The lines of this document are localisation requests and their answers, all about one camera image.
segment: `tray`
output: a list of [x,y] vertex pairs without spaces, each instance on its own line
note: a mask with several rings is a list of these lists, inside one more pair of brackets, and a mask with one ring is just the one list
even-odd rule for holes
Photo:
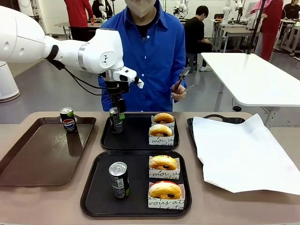
[[[179,180],[170,180],[184,184],[186,201],[183,210],[148,208],[149,182],[161,179],[149,178],[149,156],[169,155],[180,159]],[[117,199],[113,195],[109,166],[122,161],[126,163],[130,194],[125,199]],[[94,160],[89,177],[80,200],[81,209],[91,217],[174,217],[186,213],[192,196],[188,184],[188,176],[183,157],[174,151],[106,151]]]
[[114,134],[111,130],[110,118],[107,118],[101,145],[108,150],[171,150],[179,144],[178,128],[175,121],[174,145],[149,145],[149,128],[151,127],[149,113],[128,113],[123,120],[123,132]]
[[68,183],[96,122],[96,118],[75,117],[79,132],[74,135],[66,135],[60,116],[36,120],[0,161],[0,186]]
[[[225,123],[240,124],[240,123],[245,122],[245,120],[243,118],[239,118],[239,117],[224,117],[224,116],[217,115],[217,114],[204,116],[204,118],[206,118],[206,119],[211,118],[211,117],[221,118],[222,121],[225,122]],[[189,131],[192,134],[194,144],[196,145],[195,139],[194,139],[194,132],[193,132],[193,118],[188,118],[187,119],[187,125],[188,125],[188,128],[189,128]]]

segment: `man in blue shirt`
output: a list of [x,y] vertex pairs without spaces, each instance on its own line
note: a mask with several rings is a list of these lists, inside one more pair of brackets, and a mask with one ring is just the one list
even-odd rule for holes
[[[120,33],[124,65],[137,72],[144,82],[122,94],[127,111],[172,111],[173,99],[185,96],[184,81],[172,92],[185,68],[184,28],[177,18],[165,13],[159,0],[125,0],[127,7],[102,25]],[[99,77],[100,87],[105,87]],[[112,108],[110,96],[102,90],[104,111]]]

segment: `blue shirt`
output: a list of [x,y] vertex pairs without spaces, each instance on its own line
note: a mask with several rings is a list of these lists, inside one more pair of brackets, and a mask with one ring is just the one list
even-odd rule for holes
[[[175,16],[165,13],[158,0],[155,7],[158,10],[157,21],[148,29],[144,40],[127,7],[102,25],[102,28],[115,29],[120,33],[124,65],[135,70],[144,82],[143,89],[131,83],[130,86],[134,86],[129,93],[122,94],[127,111],[171,112],[171,86],[185,68],[183,25]],[[105,87],[101,77],[98,81],[100,87]],[[113,106],[110,97],[106,90],[102,90],[102,94],[105,94],[102,96],[103,110],[109,111]]]

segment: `pastry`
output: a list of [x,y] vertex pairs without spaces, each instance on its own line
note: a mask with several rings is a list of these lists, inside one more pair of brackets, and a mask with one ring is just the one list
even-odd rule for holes
[[153,122],[161,124],[173,123],[174,117],[166,112],[160,112],[154,116]]
[[158,137],[170,137],[172,136],[172,130],[163,124],[155,124],[150,127],[149,134]]
[[170,181],[159,181],[149,188],[149,194],[153,198],[180,199],[181,188]]
[[155,156],[150,160],[149,166],[158,170],[176,170],[177,162],[170,156]]

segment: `person in red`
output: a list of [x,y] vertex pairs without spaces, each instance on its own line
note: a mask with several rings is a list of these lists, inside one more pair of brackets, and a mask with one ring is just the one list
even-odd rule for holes
[[[260,0],[252,9],[251,13],[257,13],[262,5]],[[266,0],[263,7],[261,33],[255,49],[255,53],[266,61],[270,60],[280,19],[282,14],[283,0]]]
[[67,6],[67,14],[69,16],[73,40],[89,41],[91,39],[91,34],[89,33],[88,18],[85,9],[88,11],[90,18],[95,18],[89,0],[64,1]]

